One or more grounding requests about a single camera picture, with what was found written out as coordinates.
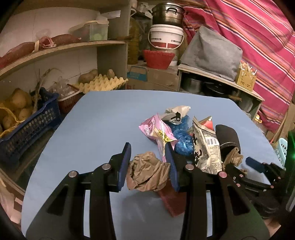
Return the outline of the red gold snack bag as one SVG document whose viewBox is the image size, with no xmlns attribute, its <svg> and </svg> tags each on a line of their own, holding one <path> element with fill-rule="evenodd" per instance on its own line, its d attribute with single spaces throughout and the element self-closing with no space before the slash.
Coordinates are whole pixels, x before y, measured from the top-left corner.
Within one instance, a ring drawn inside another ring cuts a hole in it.
<svg viewBox="0 0 295 240">
<path fill-rule="evenodd" d="M 201 125 L 205 126 L 206 128 L 214 131 L 214 125 L 213 125 L 213 121 L 212 121 L 212 116 L 208 116 L 205 119 L 200 120 L 199 123 Z"/>
</svg>

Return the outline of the dark blue plastic crate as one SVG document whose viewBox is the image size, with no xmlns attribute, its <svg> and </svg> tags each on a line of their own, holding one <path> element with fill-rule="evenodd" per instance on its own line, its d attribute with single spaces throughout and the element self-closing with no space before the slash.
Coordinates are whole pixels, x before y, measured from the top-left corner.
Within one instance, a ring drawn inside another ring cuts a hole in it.
<svg viewBox="0 0 295 240">
<path fill-rule="evenodd" d="M 11 133 L 1 138 L 1 163 L 16 164 L 22 154 L 44 133 L 57 129 L 62 118 L 58 108 L 58 93 L 39 90 L 38 110 Z"/>
</svg>

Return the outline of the brown paper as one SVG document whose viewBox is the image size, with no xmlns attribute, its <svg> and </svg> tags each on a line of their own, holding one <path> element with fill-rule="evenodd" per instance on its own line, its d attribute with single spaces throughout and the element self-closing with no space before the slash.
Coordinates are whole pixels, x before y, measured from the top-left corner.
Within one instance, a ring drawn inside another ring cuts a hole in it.
<svg viewBox="0 0 295 240">
<path fill-rule="evenodd" d="M 129 190 L 160 191 L 169 179 L 170 163 L 162 162 L 153 152 L 136 155 L 129 162 L 126 183 Z"/>
</svg>

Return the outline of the red plastic basket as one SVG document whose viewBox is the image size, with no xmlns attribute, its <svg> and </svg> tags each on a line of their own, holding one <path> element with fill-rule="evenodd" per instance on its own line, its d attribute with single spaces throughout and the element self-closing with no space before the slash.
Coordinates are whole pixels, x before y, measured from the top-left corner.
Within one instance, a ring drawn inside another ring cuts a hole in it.
<svg viewBox="0 0 295 240">
<path fill-rule="evenodd" d="M 175 54 L 163 51 L 143 50 L 143 56 L 149 68 L 167 69 Z"/>
</svg>

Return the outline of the low wooden cabinet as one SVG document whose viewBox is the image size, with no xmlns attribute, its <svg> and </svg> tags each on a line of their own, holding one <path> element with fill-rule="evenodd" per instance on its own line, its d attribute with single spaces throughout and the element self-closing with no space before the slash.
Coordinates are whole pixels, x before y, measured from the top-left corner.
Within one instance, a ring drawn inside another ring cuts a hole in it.
<svg viewBox="0 0 295 240">
<path fill-rule="evenodd" d="M 246 90 L 233 81 L 185 64 L 178 66 L 178 76 L 180 92 L 230 99 L 252 120 L 264 101 L 254 90 Z"/>
</svg>

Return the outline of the yellow oil bottle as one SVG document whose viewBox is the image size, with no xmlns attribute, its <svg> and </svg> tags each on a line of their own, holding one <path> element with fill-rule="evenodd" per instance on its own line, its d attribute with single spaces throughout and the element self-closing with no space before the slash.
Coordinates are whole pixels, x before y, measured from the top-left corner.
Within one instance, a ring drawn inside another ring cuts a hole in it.
<svg viewBox="0 0 295 240">
<path fill-rule="evenodd" d="M 128 64 L 133 65 L 138 63 L 140 29 L 132 17 L 129 22 L 129 36 L 131 39 L 128 41 Z"/>
</svg>

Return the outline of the cardboard box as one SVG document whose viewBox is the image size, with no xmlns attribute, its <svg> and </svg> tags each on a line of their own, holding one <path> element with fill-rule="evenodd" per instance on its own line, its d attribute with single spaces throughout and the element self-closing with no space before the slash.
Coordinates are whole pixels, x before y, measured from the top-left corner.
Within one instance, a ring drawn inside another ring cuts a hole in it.
<svg viewBox="0 0 295 240">
<path fill-rule="evenodd" d="M 130 90 L 177 92 L 180 86 L 177 66 L 155 69 L 147 67 L 146 64 L 128 65 L 127 78 L 127 89 Z"/>
</svg>

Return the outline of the pink snack wrapper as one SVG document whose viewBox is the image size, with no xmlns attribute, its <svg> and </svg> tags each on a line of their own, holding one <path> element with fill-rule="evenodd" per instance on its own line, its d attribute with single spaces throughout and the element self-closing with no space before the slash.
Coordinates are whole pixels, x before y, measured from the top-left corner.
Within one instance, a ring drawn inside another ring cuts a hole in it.
<svg viewBox="0 0 295 240">
<path fill-rule="evenodd" d="M 148 138 L 156 141 L 162 161 L 166 162 L 166 143 L 171 143 L 171 146 L 174 149 L 175 144 L 178 142 L 174 137 L 171 128 L 159 117 L 158 114 L 155 114 L 141 123 L 139 129 Z"/>
</svg>

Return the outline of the potato on egg tray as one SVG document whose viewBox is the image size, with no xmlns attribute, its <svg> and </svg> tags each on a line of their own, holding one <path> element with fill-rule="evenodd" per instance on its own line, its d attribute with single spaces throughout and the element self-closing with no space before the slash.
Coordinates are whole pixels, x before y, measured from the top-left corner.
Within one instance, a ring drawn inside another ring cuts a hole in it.
<svg viewBox="0 0 295 240">
<path fill-rule="evenodd" d="M 97 69 L 92 69 L 88 73 L 79 76 L 78 83 L 90 83 L 98 75 Z"/>
</svg>

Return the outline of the black white snack bag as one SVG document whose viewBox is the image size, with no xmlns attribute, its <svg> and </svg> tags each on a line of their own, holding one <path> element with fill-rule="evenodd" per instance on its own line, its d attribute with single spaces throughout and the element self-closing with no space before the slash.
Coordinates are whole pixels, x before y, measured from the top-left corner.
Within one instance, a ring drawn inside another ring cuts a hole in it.
<svg viewBox="0 0 295 240">
<path fill-rule="evenodd" d="M 223 170 L 216 132 L 201 125 L 195 116 L 192 119 L 192 142 L 196 167 L 208 174 L 218 174 Z"/>
</svg>

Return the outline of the clear plastic container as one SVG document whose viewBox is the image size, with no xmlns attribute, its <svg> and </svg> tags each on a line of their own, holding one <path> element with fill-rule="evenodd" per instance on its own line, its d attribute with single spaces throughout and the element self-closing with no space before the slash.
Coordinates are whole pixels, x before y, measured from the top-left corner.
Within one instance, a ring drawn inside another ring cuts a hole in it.
<svg viewBox="0 0 295 240">
<path fill-rule="evenodd" d="M 82 42 L 107 40 L 108 21 L 87 21 L 69 29 L 69 34 L 81 39 Z"/>
</svg>

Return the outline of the sweet potato on shelf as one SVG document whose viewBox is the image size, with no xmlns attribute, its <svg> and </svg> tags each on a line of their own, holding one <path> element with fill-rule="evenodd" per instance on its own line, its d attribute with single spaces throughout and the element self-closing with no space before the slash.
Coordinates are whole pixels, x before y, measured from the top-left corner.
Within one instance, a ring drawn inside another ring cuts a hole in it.
<svg viewBox="0 0 295 240">
<path fill-rule="evenodd" d="M 34 51 L 35 42 L 23 42 L 18 46 L 10 49 L 4 56 L 1 57 L 0 68 L 5 68 L 7 65 L 16 60 L 31 54 Z"/>
</svg>

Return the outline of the blue table cloth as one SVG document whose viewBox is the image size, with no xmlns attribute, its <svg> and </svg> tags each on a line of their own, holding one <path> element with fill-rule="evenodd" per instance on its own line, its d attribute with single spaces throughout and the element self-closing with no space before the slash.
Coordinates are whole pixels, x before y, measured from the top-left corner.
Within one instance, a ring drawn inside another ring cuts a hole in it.
<svg viewBox="0 0 295 240">
<path fill-rule="evenodd" d="M 84 95 L 48 141 L 32 172 L 22 205 L 22 232 L 70 171 L 91 172 L 120 153 L 125 143 L 131 154 L 153 152 L 157 144 L 139 126 L 170 107 L 190 106 L 189 117 L 213 118 L 213 123 L 233 128 L 242 155 L 259 162 L 279 164 L 262 131 L 232 101 L 181 92 L 114 90 Z M 153 191 L 130 191 L 126 186 L 110 194 L 117 239 L 179 239 L 183 216 L 171 217 Z"/>
</svg>

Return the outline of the yellow utensil basket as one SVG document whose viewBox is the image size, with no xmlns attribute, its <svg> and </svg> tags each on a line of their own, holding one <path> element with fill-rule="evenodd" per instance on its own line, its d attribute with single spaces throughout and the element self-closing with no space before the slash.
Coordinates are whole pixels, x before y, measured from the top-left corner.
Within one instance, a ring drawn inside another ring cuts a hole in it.
<svg viewBox="0 0 295 240">
<path fill-rule="evenodd" d="M 252 92 L 254 84 L 256 83 L 256 72 L 257 69 L 253 68 L 248 63 L 241 61 L 237 76 L 235 77 L 235 83 Z"/>
</svg>

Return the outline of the grey fabric cover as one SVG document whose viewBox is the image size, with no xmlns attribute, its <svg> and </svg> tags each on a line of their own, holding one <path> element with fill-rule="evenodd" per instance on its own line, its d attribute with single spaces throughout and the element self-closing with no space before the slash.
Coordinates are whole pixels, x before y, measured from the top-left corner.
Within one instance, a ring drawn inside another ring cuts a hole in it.
<svg viewBox="0 0 295 240">
<path fill-rule="evenodd" d="M 180 58 L 182 64 L 230 81 L 235 80 L 241 60 L 240 47 L 205 26 L 199 28 Z"/>
</svg>

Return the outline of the yellow egg tray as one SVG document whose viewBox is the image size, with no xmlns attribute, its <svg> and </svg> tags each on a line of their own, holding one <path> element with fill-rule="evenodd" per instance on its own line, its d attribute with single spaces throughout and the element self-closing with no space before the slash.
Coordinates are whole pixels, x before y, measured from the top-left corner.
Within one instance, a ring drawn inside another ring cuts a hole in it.
<svg viewBox="0 0 295 240">
<path fill-rule="evenodd" d="M 105 92 L 111 90 L 118 90 L 119 88 L 126 85 L 129 80 L 126 78 L 118 78 L 115 76 L 114 78 L 108 79 L 106 75 L 96 76 L 94 80 L 89 83 L 77 83 L 74 86 L 77 87 L 84 94 L 88 92 Z"/>
</svg>

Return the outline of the pink striped curtain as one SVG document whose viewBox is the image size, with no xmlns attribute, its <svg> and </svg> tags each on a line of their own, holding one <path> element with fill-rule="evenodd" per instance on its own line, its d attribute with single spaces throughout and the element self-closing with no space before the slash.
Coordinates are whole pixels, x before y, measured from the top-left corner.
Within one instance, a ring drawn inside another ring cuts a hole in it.
<svg viewBox="0 0 295 240">
<path fill-rule="evenodd" d="M 256 70 L 254 91 L 264 98 L 258 111 L 275 132 L 294 94 L 294 29 L 274 1 L 178 1 L 185 9 L 183 29 L 190 42 L 206 26 L 242 49 Z"/>
</svg>

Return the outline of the wooden wall shelf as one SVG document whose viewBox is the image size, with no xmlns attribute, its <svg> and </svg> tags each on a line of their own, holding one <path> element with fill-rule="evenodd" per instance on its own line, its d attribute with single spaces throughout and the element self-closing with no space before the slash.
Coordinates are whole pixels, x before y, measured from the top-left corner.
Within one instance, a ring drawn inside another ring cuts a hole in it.
<svg viewBox="0 0 295 240">
<path fill-rule="evenodd" d="M 97 13 L 120 11 L 109 21 L 107 40 L 79 42 L 45 49 L 24 56 L 1 69 L 1 99 L 16 88 L 33 91 L 43 73 L 44 87 L 59 77 L 75 83 L 78 77 L 97 69 L 102 75 L 112 69 L 125 78 L 128 46 L 122 41 L 129 33 L 130 1 L 23 1 L 1 31 L 1 54 L 40 35 L 55 37 L 70 28 L 96 18 Z"/>
</svg>

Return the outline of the black slipper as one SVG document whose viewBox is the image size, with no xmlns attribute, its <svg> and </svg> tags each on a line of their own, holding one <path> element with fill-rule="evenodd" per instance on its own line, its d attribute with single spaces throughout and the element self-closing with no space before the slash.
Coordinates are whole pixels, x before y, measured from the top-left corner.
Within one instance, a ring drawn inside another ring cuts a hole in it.
<svg viewBox="0 0 295 240">
<path fill-rule="evenodd" d="M 221 160 L 224 162 L 227 155 L 234 149 L 238 149 L 238 153 L 241 153 L 239 137 L 237 132 L 225 126 L 223 124 L 216 125 L 216 137 L 220 143 Z"/>
</svg>

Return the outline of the light blue waste basket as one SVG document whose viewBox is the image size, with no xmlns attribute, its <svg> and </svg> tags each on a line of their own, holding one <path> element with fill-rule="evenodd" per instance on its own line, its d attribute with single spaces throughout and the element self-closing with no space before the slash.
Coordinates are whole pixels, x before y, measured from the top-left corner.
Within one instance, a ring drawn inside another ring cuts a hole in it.
<svg viewBox="0 0 295 240">
<path fill-rule="evenodd" d="M 279 138 L 277 146 L 275 147 L 275 153 L 277 154 L 282 167 L 284 167 L 287 157 L 287 140 L 284 138 Z"/>
</svg>

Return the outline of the steel cooking pot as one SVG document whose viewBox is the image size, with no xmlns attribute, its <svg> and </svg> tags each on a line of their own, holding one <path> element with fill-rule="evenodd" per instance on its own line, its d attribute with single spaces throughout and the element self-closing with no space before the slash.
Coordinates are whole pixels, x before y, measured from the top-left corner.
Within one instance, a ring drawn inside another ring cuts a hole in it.
<svg viewBox="0 0 295 240">
<path fill-rule="evenodd" d="M 153 25 L 174 25 L 182 27 L 185 9 L 177 3 L 159 3 L 150 11 Z"/>
</svg>

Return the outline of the red mesh plastic bag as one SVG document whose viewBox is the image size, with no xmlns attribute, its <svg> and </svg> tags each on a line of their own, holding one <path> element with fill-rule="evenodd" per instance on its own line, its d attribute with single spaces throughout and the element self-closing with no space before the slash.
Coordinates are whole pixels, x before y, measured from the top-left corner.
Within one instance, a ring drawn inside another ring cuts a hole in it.
<svg viewBox="0 0 295 240">
<path fill-rule="evenodd" d="M 165 187 L 158 191 L 157 194 L 172 217 L 177 217 L 185 212 L 187 194 L 176 192 L 170 180 L 166 182 Z"/>
</svg>

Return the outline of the white paper bag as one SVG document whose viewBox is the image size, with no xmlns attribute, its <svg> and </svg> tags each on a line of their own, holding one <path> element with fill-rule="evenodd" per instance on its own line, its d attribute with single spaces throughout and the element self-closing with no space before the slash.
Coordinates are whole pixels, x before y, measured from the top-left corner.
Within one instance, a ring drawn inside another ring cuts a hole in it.
<svg viewBox="0 0 295 240">
<path fill-rule="evenodd" d="M 190 109 L 191 107 L 188 105 L 179 105 L 177 107 L 168 108 L 160 115 L 160 118 L 162 121 L 168 121 L 171 124 L 179 125 Z"/>
</svg>

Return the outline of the blue plastic bag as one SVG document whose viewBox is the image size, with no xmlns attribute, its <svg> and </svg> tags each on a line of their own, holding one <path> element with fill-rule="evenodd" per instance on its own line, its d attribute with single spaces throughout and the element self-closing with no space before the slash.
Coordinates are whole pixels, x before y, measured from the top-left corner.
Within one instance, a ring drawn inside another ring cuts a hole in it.
<svg viewBox="0 0 295 240">
<path fill-rule="evenodd" d="M 194 154 L 194 145 L 192 143 L 192 136 L 188 133 L 189 117 L 185 116 L 181 119 L 180 124 L 173 124 L 166 121 L 166 124 L 171 128 L 174 137 L 178 140 L 174 146 L 175 151 L 180 155 L 187 157 Z"/>
</svg>

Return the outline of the white red plastic bucket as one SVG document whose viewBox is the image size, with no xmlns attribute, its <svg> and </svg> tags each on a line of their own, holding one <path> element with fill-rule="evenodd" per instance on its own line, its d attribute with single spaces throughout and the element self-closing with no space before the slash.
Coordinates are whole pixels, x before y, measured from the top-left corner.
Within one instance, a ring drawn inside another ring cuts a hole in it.
<svg viewBox="0 0 295 240">
<path fill-rule="evenodd" d="M 183 40 L 183 29 L 174 25 L 152 25 L 148 32 L 148 41 L 156 49 L 177 49 Z"/>
</svg>

